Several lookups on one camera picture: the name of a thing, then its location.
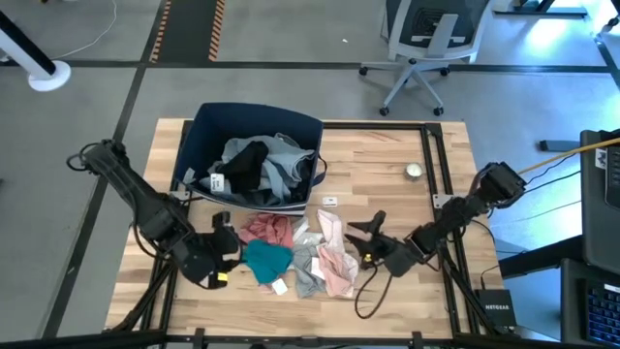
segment yellow and black hazard tape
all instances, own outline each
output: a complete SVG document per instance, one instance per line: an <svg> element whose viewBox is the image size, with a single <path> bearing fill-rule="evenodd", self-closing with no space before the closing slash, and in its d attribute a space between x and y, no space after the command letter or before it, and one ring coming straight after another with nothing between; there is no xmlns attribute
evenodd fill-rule
<svg viewBox="0 0 620 349"><path fill-rule="evenodd" d="M157 63L159 59L159 51L162 49L162 41L164 40L164 31L166 31L166 25L168 24L168 16L171 14L171 2L171 0L166 0L166 4L164 5L162 19L159 22L159 29L157 30L157 38L155 39L155 45L153 45L153 51L151 51L151 63Z"/></svg>
<svg viewBox="0 0 620 349"><path fill-rule="evenodd" d="M217 0L215 3L215 16L213 17L213 29L211 30L211 44L209 46L209 60L217 60L217 52L220 48L220 35L224 23L225 0Z"/></svg>

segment dark blue basket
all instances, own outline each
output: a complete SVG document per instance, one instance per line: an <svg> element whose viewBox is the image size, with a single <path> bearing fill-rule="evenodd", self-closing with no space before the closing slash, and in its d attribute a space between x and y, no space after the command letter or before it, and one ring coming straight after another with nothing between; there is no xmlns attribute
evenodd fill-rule
<svg viewBox="0 0 620 349"><path fill-rule="evenodd" d="M299 188L303 193L302 201L280 206L248 206L212 195L209 188L199 184L199 179L209 176L211 165L221 160L228 140L276 133L291 137L302 149L315 150L310 176L314 179L299 184L305 183L305 187ZM320 184L326 175L316 175L322 135L323 122L299 112L244 103L203 104L179 154L174 179L212 202L261 212L302 215L312 187Z"/></svg>

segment teal cloth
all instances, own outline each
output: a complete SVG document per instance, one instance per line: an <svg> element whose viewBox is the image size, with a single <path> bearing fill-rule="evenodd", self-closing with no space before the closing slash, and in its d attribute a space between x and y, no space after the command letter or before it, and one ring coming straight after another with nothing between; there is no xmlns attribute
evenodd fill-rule
<svg viewBox="0 0 620 349"><path fill-rule="evenodd" d="M243 252L244 263L250 267L259 284L270 284L287 271L293 261L290 248L253 239Z"/></svg>

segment yellow cable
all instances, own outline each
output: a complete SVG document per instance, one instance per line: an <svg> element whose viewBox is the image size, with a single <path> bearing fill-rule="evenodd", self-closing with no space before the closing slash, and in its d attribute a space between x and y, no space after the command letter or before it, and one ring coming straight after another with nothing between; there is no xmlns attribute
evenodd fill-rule
<svg viewBox="0 0 620 349"><path fill-rule="evenodd" d="M620 138L609 140L609 141L605 141L605 142L599 142L599 143L594 143L594 144L582 146L582 147L579 147L577 149L573 149L573 150L567 151L565 153L562 153L562 154L560 154L558 156L554 156L554 157L550 158L549 160L542 161L541 163L536 164L534 166L530 166L529 168L527 168L525 170L521 170L521 171L519 171L519 174L523 175L525 173L528 173L528 172L530 172L532 170L535 170L535 169L539 168L540 166L544 166L544 165L546 165L546 164L548 164L550 162L553 162L553 161L558 160L558 159L562 159L564 157L567 157L569 155L573 155L573 154L578 153L578 152L588 151L588 150L595 149L595 148L598 148L598 147L604 147L604 146L608 146L608 145L612 145L612 144L617 144L617 143L620 143Z"/></svg>

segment netgear logo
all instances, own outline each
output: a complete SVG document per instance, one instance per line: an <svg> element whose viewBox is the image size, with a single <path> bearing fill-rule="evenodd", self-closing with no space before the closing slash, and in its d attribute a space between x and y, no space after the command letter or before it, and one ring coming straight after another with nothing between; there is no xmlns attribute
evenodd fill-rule
<svg viewBox="0 0 620 349"><path fill-rule="evenodd" d="M485 305L484 308L486 310L510 310L510 308L507 305L500 305L500 304L488 304L488 305Z"/></svg>

